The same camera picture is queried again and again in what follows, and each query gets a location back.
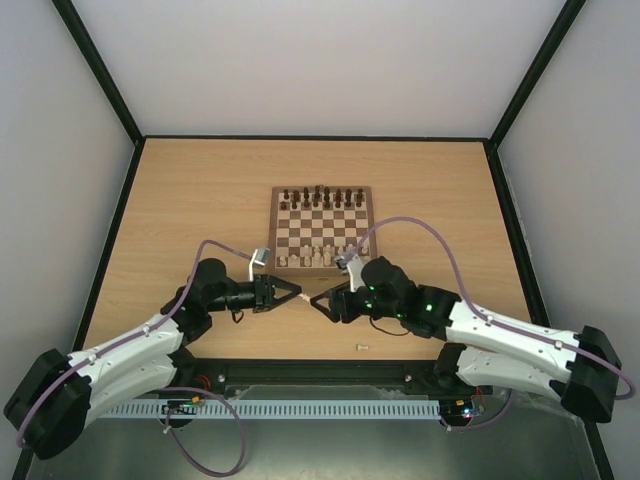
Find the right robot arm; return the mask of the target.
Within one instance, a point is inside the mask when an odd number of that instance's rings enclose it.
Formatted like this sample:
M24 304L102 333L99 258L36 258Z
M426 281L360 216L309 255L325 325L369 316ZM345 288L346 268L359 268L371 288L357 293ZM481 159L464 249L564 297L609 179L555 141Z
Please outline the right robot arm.
M346 283L313 297L334 323L393 318L444 341L436 379L445 390L492 386L545 396L582 419L612 419L621 361L606 334L545 328L486 310L438 287L417 285L380 257L345 263Z

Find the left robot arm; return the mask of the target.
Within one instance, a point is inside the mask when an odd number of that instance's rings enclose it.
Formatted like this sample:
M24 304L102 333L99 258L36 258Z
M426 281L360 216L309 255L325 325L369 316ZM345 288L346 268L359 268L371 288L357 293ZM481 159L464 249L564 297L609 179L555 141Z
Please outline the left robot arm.
M228 311L239 322L245 311L269 312L301 291L268 274L236 282L221 260L200 261L175 297L138 327L90 349L50 349L34 360L3 409L17 445L50 459L116 406L189 384L194 357L187 347L212 328L213 313Z

